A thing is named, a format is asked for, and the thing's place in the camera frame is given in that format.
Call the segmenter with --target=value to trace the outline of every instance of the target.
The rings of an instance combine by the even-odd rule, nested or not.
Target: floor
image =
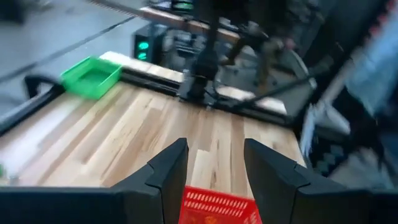
[[[142,0],[114,1],[135,8],[144,6]],[[130,55],[131,34],[148,23],[84,0],[52,0],[51,4],[45,11],[29,10],[23,26],[0,21],[0,115],[27,100],[24,75],[44,73],[59,78],[63,71],[90,55],[110,50]],[[248,74],[234,79],[235,83],[244,83]],[[309,91],[305,86],[280,96],[288,113],[295,113]],[[357,170],[359,173],[349,176],[367,173]]]

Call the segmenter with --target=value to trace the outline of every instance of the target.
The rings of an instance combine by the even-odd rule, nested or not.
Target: machine
[[[132,75],[130,82],[190,103],[291,127],[300,118],[267,111],[255,102],[311,78],[336,73],[351,51],[338,52],[343,56],[336,62],[328,55],[310,69],[308,77],[253,99],[236,101],[221,96],[209,83],[218,71],[214,44],[219,18],[241,9],[240,1],[232,2],[236,4],[227,0],[211,2],[209,10],[213,17],[206,47],[197,55],[182,84],[145,74]],[[26,82],[33,95],[39,83]],[[396,192],[348,190],[253,139],[244,143],[244,160],[263,223],[391,223],[397,216]],[[187,140],[179,139],[146,166],[108,189],[7,187],[0,191],[2,220],[4,223],[176,224],[187,161]]]

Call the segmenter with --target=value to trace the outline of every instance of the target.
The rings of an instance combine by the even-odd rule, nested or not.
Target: wooden surface
[[[140,16],[147,20],[158,22],[159,24],[165,24],[170,27],[183,27],[183,19],[180,16],[151,9],[150,7],[140,8]],[[202,34],[203,30],[209,29],[209,26],[201,22],[191,21],[189,22],[187,29],[189,32]],[[218,29],[218,37],[233,43],[239,39],[239,35],[237,33],[226,29]]]
[[[170,70],[147,70],[175,78]],[[244,138],[303,165],[288,129],[207,111],[126,83],[99,101],[68,93],[58,97],[0,139],[0,161],[19,176],[19,185],[109,187],[180,137],[190,147],[187,184],[196,187],[251,196]]]

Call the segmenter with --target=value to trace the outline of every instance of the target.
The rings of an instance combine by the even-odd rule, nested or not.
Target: electronic equipment
[[[111,188],[4,187],[2,222],[176,224],[187,162],[180,138]]]
[[[173,12],[191,13],[193,10],[193,0],[171,0],[171,10]]]
[[[132,35],[131,57],[145,62],[160,65],[163,59],[163,39],[166,26],[157,25],[153,42],[150,42],[150,26],[144,26]]]

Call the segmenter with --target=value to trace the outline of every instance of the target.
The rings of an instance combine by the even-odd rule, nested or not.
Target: metal rod
[[[262,100],[265,97],[275,96],[275,95],[277,95],[279,93],[283,93],[283,92],[285,92],[287,90],[293,89],[296,86],[303,85],[304,83],[308,82],[312,78],[318,78],[319,76],[326,75],[327,73],[328,73],[328,70],[320,72],[320,73],[313,73],[313,74],[311,74],[311,75],[309,75],[309,76],[307,76],[305,78],[301,78],[301,79],[296,80],[294,82],[288,83],[288,84],[286,84],[286,85],[284,85],[284,86],[282,86],[280,88],[277,88],[277,89],[269,91],[269,92],[267,92],[265,94],[262,94],[262,95],[254,97],[254,98],[251,98],[250,100],[245,100],[245,101],[236,103],[235,105],[233,105],[233,107],[242,108],[244,106],[252,105],[253,103],[255,103],[255,102],[259,101],[259,100]]]
[[[214,47],[217,41],[217,33],[220,26],[220,13],[218,9],[213,9],[213,13],[213,17],[210,21],[210,28],[207,32],[207,41],[204,51],[214,51]]]
[[[30,75],[25,76],[24,82],[25,82],[25,87],[27,90],[28,97],[30,99],[37,96],[37,94],[39,94],[38,87],[41,83],[50,84],[57,88],[63,88],[63,86],[60,84],[60,82],[58,80],[51,78],[51,75],[30,74]]]

